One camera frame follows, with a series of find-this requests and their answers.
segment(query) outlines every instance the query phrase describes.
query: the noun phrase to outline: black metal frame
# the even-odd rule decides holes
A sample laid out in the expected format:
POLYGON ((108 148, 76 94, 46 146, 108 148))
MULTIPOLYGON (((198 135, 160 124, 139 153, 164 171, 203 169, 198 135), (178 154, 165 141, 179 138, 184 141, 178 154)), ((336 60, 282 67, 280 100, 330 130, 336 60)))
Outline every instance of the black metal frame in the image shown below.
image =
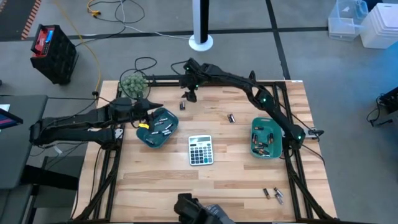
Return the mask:
MULTIPOLYGON (((178 81, 180 80, 180 75, 155 75, 155 76, 147 77, 147 79, 152 81, 150 84, 151 87, 179 86, 178 81), (176 81, 176 82, 158 82, 158 81, 165 81, 165 80, 168 80, 168 81, 171 80, 171 81, 176 81)), ((285 82, 278 82, 278 81, 276 81, 276 82, 258 82, 258 84, 272 87, 272 92, 274 95, 275 103, 278 106, 280 106, 278 89, 281 90, 282 97, 284 99, 284 104, 286 107, 286 115, 289 118, 289 121, 293 122, 292 112, 290 110, 290 104, 289 104, 289 96, 287 94, 287 88, 286 88, 285 82)), ((228 86, 228 85, 204 84, 203 86, 228 86)), ((121 92, 118 90, 116 97, 120 97, 120 96, 121 96, 121 92)), ((74 219, 72 221, 73 223, 106 223, 106 222, 110 222, 112 206, 113 206, 114 190, 116 188, 116 179, 117 179, 119 161, 120 161, 120 156, 121 156, 122 143, 123 143, 123 138, 121 138, 119 140, 118 147, 116 148, 116 153, 115 153, 115 157, 114 157, 114 164, 113 164, 113 167, 108 175, 107 175, 107 172, 108 172, 109 162, 111 159, 111 156, 110 156, 111 152, 110 151, 105 152, 103 167, 101 170, 100 180, 98 183, 99 191, 97 191, 97 193, 93 197, 92 201, 87 206, 88 210, 86 211, 86 213, 83 212, 84 214, 82 213, 81 215, 79 215, 76 219, 74 219), (109 187, 109 194, 108 194, 108 200, 106 202, 105 217, 100 218, 100 207, 101 207, 101 203, 102 203, 102 196, 108 187, 109 187), (89 220, 89 216, 92 211, 94 211, 93 218, 89 220)), ((287 170, 289 170, 289 167, 291 167, 291 165, 292 165, 292 161, 289 157, 289 147, 285 144, 284 144, 283 151, 284 151, 284 156, 285 156, 286 168, 287 168, 287 170)), ((293 154, 296 158, 297 170, 298 170, 298 176, 299 176, 300 182, 301 182, 301 184, 303 184, 303 186, 307 187, 300 152, 298 149, 296 149, 296 150, 293 149, 293 154)), ((295 188, 295 182, 294 182, 294 179, 291 177, 289 177, 289 187, 290 187, 290 192, 291 192, 291 196, 292 196, 292 203, 293 203, 293 208, 294 208, 295 219, 296 219, 296 221, 302 220, 299 199, 297 197, 297 191, 295 188)), ((304 197, 304 202, 305 202, 305 209, 307 212, 307 217, 313 218, 311 206, 305 197, 304 197)))

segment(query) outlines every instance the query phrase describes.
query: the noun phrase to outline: white storage bin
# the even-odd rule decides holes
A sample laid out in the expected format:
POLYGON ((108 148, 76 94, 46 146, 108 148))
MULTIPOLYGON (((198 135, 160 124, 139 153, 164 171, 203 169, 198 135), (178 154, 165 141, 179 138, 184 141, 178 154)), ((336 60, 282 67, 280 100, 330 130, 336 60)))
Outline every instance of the white storage bin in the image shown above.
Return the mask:
POLYGON ((337 0, 329 15, 329 37, 352 41, 363 30, 361 25, 368 15, 368 7, 362 0, 337 0))
POLYGON ((379 3, 363 21, 361 34, 366 48, 387 49, 398 42, 398 4, 379 3))

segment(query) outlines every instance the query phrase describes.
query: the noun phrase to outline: plastic container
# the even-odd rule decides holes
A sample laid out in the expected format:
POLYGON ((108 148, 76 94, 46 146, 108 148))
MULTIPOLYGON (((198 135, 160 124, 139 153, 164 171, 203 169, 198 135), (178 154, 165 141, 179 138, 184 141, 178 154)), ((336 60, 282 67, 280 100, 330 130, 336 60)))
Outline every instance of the plastic container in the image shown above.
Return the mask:
POLYGON ((262 156, 255 152, 253 152, 255 144, 251 141, 251 150, 250 153, 259 159, 277 159, 282 154, 282 130, 280 126, 270 118, 254 118, 251 126, 251 135, 257 134, 259 142, 263 142, 268 144, 268 135, 272 133, 274 135, 274 142, 272 144, 268 144, 268 147, 265 147, 264 150, 269 152, 269 156, 262 156), (255 130, 254 127, 261 126, 264 127, 264 130, 255 130))
POLYGON ((164 118, 167 118, 167 121, 163 121, 163 124, 155 126, 153 131, 149 131, 146 128, 139 128, 136 134, 137 137, 149 147, 158 149, 162 147, 170 138, 170 136, 173 135, 175 130, 177 130, 178 118, 165 108, 159 108, 155 110, 154 114, 156 117, 154 124, 158 123, 160 119, 164 118), (173 124, 173 126, 170 128, 172 133, 167 136, 163 136, 162 131, 164 131, 169 124, 173 124), (160 131, 160 134, 152 134, 154 131, 160 131), (151 140, 154 144, 150 144, 146 141, 146 139, 151 140))
POLYGON ((361 34, 366 48, 387 49, 398 42, 398 4, 379 3, 363 21, 361 34))
POLYGON ((362 21, 368 15, 368 7, 362 0, 337 0, 329 15, 329 37, 352 41, 363 32, 362 21))

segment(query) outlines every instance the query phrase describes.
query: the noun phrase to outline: calculator display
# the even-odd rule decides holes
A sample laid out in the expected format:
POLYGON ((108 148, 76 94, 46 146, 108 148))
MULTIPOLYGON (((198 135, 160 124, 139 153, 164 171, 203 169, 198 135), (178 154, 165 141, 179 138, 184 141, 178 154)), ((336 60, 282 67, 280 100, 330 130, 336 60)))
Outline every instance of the calculator display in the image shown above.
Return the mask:
POLYGON ((210 137, 201 137, 201 138, 191 138, 190 143, 202 142, 202 141, 210 141, 210 137))

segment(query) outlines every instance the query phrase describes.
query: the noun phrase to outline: white cable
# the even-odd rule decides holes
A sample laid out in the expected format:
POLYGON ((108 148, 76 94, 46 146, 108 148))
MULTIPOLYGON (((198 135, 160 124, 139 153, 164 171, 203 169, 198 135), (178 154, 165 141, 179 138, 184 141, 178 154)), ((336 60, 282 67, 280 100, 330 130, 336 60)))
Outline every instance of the white cable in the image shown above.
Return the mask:
POLYGON ((137 28, 135 28, 135 27, 131 27, 131 26, 127 26, 127 25, 125 25, 125 24, 124 24, 124 22, 126 21, 126 16, 125 16, 125 14, 124 14, 123 0, 120 0, 120 4, 122 5, 122 12, 123 12, 123 26, 124 26, 124 27, 130 28, 130 29, 134 29, 134 30, 136 30, 136 31, 138 31, 138 32, 141 32, 141 33, 153 33, 153 34, 157 34, 157 35, 159 35, 159 36, 162 36, 162 37, 171 37, 171 38, 176 38, 176 39, 184 39, 184 40, 189 40, 189 38, 188 38, 188 37, 176 37, 176 36, 172 36, 172 35, 161 34, 161 33, 158 33, 158 32, 147 32, 147 31, 142 31, 142 30, 139 30, 139 29, 137 29, 137 28))

